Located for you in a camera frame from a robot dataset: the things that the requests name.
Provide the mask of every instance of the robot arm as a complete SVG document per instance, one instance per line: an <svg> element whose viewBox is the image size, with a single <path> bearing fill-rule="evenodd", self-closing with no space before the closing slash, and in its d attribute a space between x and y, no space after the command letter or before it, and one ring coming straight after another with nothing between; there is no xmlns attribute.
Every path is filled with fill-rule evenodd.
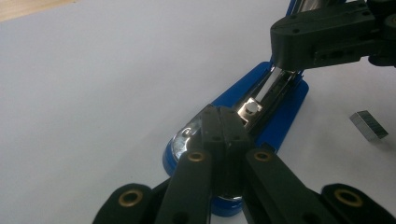
<svg viewBox="0 0 396 224"><path fill-rule="evenodd" d="M289 71L369 56L396 66L396 0L363 0L289 15L271 27L273 61Z"/></svg>

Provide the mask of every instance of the blue plastic base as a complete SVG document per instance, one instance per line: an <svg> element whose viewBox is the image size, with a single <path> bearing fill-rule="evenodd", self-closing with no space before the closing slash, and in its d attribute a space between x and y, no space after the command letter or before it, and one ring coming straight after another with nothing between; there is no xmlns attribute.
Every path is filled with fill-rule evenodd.
<svg viewBox="0 0 396 224"><path fill-rule="evenodd" d="M230 89L213 101L212 105L233 107L259 79L267 75L270 68L270 63L260 63L244 77L239 79L239 81L233 84ZM255 144L257 147L266 143L278 151L301 107L301 104L304 101L306 94L308 93L308 90L309 87L306 82L301 80L299 84L290 93L288 93L265 128L256 137ZM177 161L172 153L171 142L172 139L169 141L163 153L163 167L169 175L173 174L177 166ZM239 213L241 210L242 200L229 201L221 198L214 198L212 200L212 213L217 216L231 217Z"/></svg>

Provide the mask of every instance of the brass insert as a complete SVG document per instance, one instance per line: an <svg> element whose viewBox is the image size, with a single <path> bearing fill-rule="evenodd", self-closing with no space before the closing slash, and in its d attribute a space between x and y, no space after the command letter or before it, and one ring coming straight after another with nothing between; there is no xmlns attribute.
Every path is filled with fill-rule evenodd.
<svg viewBox="0 0 396 224"><path fill-rule="evenodd" d="M192 152L188 156L190 161L203 161L205 159L205 155L201 152Z"/></svg>
<svg viewBox="0 0 396 224"><path fill-rule="evenodd" d="M272 155L268 152L256 152L254 153L254 158L258 161L270 161L272 159Z"/></svg>
<svg viewBox="0 0 396 224"><path fill-rule="evenodd" d="M361 207L363 205L361 196L347 189L337 189L334 192L334 196L341 203L352 207Z"/></svg>
<svg viewBox="0 0 396 224"><path fill-rule="evenodd" d="M130 189L121 194L119 204L122 207L132 207L142 201L143 193L139 189Z"/></svg>

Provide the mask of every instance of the white surface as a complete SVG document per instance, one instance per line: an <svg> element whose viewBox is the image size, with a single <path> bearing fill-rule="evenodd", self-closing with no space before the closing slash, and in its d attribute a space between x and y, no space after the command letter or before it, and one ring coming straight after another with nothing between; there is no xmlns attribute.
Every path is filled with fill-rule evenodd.
<svg viewBox="0 0 396 224"><path fill-rule="evenodd" d="M164 181L171 136L269 59L288 3L83 0L0 23L1 223L91 223L116 188ZM309 188L345 183L395 216L395 68L363 59L305 80L279 156ZM348 119L364 109L389 132L380 144Z"/></svg>

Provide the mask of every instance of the wooden edge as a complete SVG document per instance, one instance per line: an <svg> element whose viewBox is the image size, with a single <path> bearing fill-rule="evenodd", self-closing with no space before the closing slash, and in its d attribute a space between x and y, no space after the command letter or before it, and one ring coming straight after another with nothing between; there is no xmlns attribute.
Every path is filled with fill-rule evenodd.
<svg viewBox="0 0 396 224"><path fill-rule="evenodd" d="M0 21L8 21L77 0L0 0Z"/></svg>

